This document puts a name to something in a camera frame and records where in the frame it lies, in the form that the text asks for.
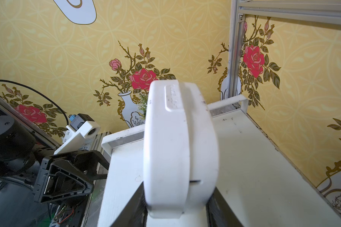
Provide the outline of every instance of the floral wallpaper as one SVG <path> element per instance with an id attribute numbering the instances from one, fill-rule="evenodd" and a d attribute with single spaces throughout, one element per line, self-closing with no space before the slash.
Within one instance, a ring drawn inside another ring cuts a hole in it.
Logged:
<path id="1" fill-rule="evenodd" d="M 248 114 L 341 214 L 341 26 L 252 15 L 245 24 L 253 39 L 238 90 L 259 103 Z"/>
<path id="2" fill-rule="evenodd" d="M 230 5 L 230 0 L 0 0 L 0 79 L 40 91 L 67 115 L 90 115 L 102 132 L 142 124 L 139 94 L 157 79 L 194 82 L 207 103 L 215 102 L 220 76 L 203 67 L 228 40 Z M 33 114 L 37 120 L 31 120 L 61 142 L 64 116 L 44 107 L 50 103 L 29 89 L 15 85 L 29 98 L 11 98 L 2 84 L 2 98 L 22 99 L 12 101 L 18 103 L 14 108 Z"/>

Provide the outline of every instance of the green leaf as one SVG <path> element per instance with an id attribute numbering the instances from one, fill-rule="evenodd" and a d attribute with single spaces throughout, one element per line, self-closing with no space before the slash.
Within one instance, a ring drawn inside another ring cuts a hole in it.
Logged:
<path id="1" fill-rule="evenodd" d="M 259 92 L 255 91 L 255 98 L 260 101 Z"/>
<path id="2" fill-rule="evenodd" d="M 121 80 L 120 77 L 110 77 L 112 79 L 112 81 L 114 82 L 119 82 Z"/>
<path id="3" fill-rule="evenodd" d="M 167 73 L 169 73 L 170 70 L 171 70 L 171 69 L 162 69 L 162 70 L 160 71 L 160 74 L 167 74 Z"/>
<path id="4" fill-rule="evenodd" d="M 125 83 L 122 84 L 122 87 L 125 88 L 125 89 L 129 88 L 130 86 L 131 86 L 130 82 L 125 82 Z"/>
<path id="5" fill-rule="evenodd" d="M 155 75 L 159 76 L 159 70 L 157 68 L 154 68 L 153 72 L 155 73 Z"/>
<path id="6" fill-rule="evenodd" d="M 270 44 L 273 44 L 273 43 L 274 43 L 273 40 L 267 40 L 267 41 L 265 42 L 265 44 L 267 44 L 267 45 L 270 45 Z"/>
<path id="7" fill-rule="evenodd" d="M 258 76 L 257 80 L 259 83 L 263 83 L 263 79 L 261 78 L 261 76 Z"/>
<path id="8" fill-rule="evenodd" d="M 17 107 L 19 105 L 19 103 L 15 102 L 14 100 L 10 100 L 9 104 L 13 108 L 15 108 L 15 107 Z"/>
<path id="9" fill-rule="evenodd" d="M 122 79 L 124 79 L 125 76 L 126 76 L 126 71 L 124 70 L 124 71 L 122 71 L 122 72 L 120 73 L 120 77 L 121 77 Z"/>
<path id="10" fill-rule="evenodd" d="M 263 80 L 264 80 L 264 82 L 267 82 L 270 80 L 270 72 L 268 69 L 264 70 Z"/>
<path id="11" fill-rule="evenodd" d="M 43 107 L 44 107 L 45 109 L 52 108 L 52 107 L 53 107 L 53 104 L 52 104 L 52 103 L 50 103 L 50 104 L 44 104 Z"/>
<path id="12" fill-rule="evenodd" d="M 43 110 L 43 108 L 42 108 L 40 105 L 33 104 L 33 106 L 34 106 L 35 108 L 38 108 L 38 109 L 40 109 L 40 110 Z"/>
<path id="13" fill-rule="evenodd" d="M 135 65 L 135 71 L 140 71 L 142 68 L 143 66 L 139 62 Z"/>
<path id="14" fill-rule="evenodd" d="M 42 123 L 39 126 L 42 126 L 43 128 L 48 128 L 49 127 L 48 123 Z"/>
<path id="15" fill-rule="evenodd" d="M 336 118 L 333 118 L 333 119 L 337 122 L 337 124 L 339 124 L 341 126 L 341 120 L 336 119 Z"/>
<path id="16" fill-rule="evenodd" d="M 253 45 L 256 47 L 259 45 L 259 37 L 256 37 L 253 41 Z"/>
<path id="17" fill-rule="evenodd" d="M 331 127 L 331 128 L 333 128 L 333 129 L 335 129 L 335 130 L 341 130 L 341 126 L 338 126 L 338 125 L 328 125 L 328 127 Z"/>
<path id="18" fill-rule="evenodd" d="M 269 56 L 266 54 L 265 57 L 264 57 L 264 65 L 268 65 L 269 64 Z"/>
<path id="19" fill-rule="evenodd" d="M 50 125 L 50 126 L 54 126 L 54 127 L 56 127 L 56 126 L 57 126 L 56 124 L 54 124 L 54 123 L 52 123 L 52 122 L 49 122 L 49 123 L 48 123 L 48 125 Z"/>
<path id="20" fill-rule="evenodd" d="M 150 62 L 154 61 L 154 59 L 155 59 L 155 57 L 151 57 L 151 58 L 149 58 L 149 60 L 148 60 L 148 63 L 150 63 Z"/>
<path id="21" fill-rule="evenodd" d="M 261 47 L 261 50 L 264 51 L 264 52 L 266 52 L 266 53 L 269 52 L 269 51 L 268 51 L 268 48 L 267 48 L 266 46 L 262 46 L 262 47 Z"/>
<path id="22" fill-rule="evenodd" d="M 146 68 L 148 69 L 154 68 L 154 65 L 153 64 L 146 65 Z"/>
<path id="23" fill-rule="evenodd" d="M 270 62 L 269 67 L 274 71 L 280 70 L 280 67 L 275 62 Z"/>
<path id="24" fill-rule="evenodd" d="M 246 65 L 246 63 L 245 62 L 241 62 L 241 66 L 243 67 L 243 68 L 247 68 L 248 66 Z"/>
<path id="25" fill-rule="evenodd" d="M 270 77 L 272 78 L 273 84 L 279 89 L 280 84 L 279 76 L 275 72 L 271 71 Z"/>
<path id="26" fill-rule="evenodd" d="M 45 110 L 44 112 L 45 112 L 48 116 L 53 117 L 53 118 L 56 118 L 56 114 L 55 114 L 54 112 L 49 111 L 49 110 Z"/>

